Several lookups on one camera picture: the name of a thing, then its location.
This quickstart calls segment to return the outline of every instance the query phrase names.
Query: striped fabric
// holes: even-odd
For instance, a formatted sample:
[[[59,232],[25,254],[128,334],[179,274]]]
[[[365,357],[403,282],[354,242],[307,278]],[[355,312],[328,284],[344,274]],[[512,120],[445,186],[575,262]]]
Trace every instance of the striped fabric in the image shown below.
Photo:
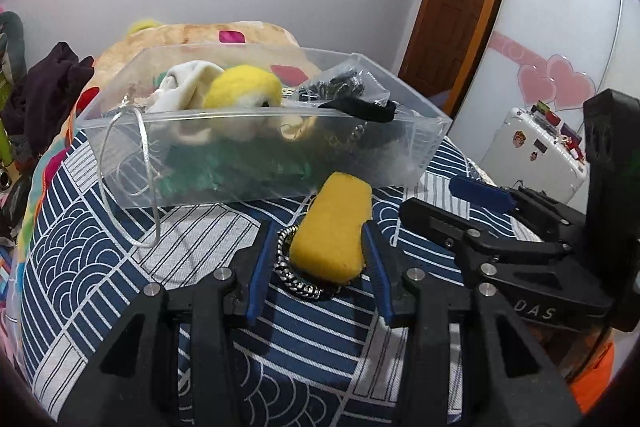
[[[392,245],[434,276],[462,284],[452,255],[400,226],[402,200],[417,197],[516,237],[509,217],[453,197],[449,179],[473,172],[448,140],[420,182],[373,191],[374,219]],[[78,134],[47,192],[34,224],[24,268],[22,332],[33,392],[56,418],[74,382],[136,293],[149,281],[167,288],[193,284],[250,245],[262,219],[299,222],[310,198],[202,204],[161,210],[161,240],[133,248],[113,227],[100,201],[95,159]],[[137,240],[153,234],[148,209],[116,217]],[[451,325],[449,419],[462,406],[457,325]],[[362,275],[336,298],[306,303],[272,277],[262,316],[251,330],[232,333],[234,356],[251,426],[369,426],[391,422],[398,397],[406,330],[378,317],[369,278]],[[180,415],[191,422],[189,329],[180,332]]]

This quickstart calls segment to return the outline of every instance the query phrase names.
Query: transparent storage container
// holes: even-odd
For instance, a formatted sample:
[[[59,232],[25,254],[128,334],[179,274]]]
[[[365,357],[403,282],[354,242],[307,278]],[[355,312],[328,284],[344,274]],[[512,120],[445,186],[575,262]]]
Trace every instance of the transparent storage container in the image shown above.
[[[143,115],[156,197],[161,206],[305,196],[334,171],[372,187],[414,185],[451,120],[425,97],[363,55],[261,44],[182,44],[140,52],[82,112],[77,125],[123,208],[150,206],[138,123],[123,103],[147,97],[169,68],[208,60],[273,71],[285,86],[349,58],[362,64],[398,103],[394,121],[373,123],[333,109],[260,107],[182,110]]]

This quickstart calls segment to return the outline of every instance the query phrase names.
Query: pink heart decoration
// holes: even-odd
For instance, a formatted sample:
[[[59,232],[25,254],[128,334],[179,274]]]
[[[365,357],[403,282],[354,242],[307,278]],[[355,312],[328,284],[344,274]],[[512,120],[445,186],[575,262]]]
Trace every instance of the pink heart decoration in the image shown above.
[[[556,110],[582,108],[584,101],[595,94],[590,77],[574,73],[571,62],[561,55],[553,55],[548,60],[546,76],[556,84]]]
[[[531,105],[538,100],[548,103],[556,97],[554,82],[540,74],[535,66],[524,65],[518,70],[518,85],[525,105]]]

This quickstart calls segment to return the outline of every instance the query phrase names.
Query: yellow felt ball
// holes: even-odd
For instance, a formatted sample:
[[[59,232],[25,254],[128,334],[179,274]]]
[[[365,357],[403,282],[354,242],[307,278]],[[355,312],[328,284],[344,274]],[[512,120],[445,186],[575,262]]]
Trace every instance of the yellow felt ball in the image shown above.
[[[134,33],[149,28],[159,28],[160,26],[163,26],[163,24],[153,19],[143,19],[141,21],[133,23],[131,25],[131,28],[129,28],[129,30],[127,31],[127,35],[133,35]]]
[[[316,279],[347,284],[364,268],[360,230],[367,219],[371,219],[370,185],[334,172],[293,236],[290,263]]]
[[[280,79],[255,66],[235,66],[211,83],[203,108],[278,107],[282,102]]]

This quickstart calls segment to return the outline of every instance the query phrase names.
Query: white suitcase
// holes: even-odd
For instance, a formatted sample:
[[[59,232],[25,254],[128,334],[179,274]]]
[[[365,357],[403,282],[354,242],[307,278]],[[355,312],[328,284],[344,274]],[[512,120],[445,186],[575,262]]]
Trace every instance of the white suitcase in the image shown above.
[[[498,187],[522,182],[543,190],[561,203],[568,201],[587,178],[586,166],[524,109],[513,108],[480,162]]]

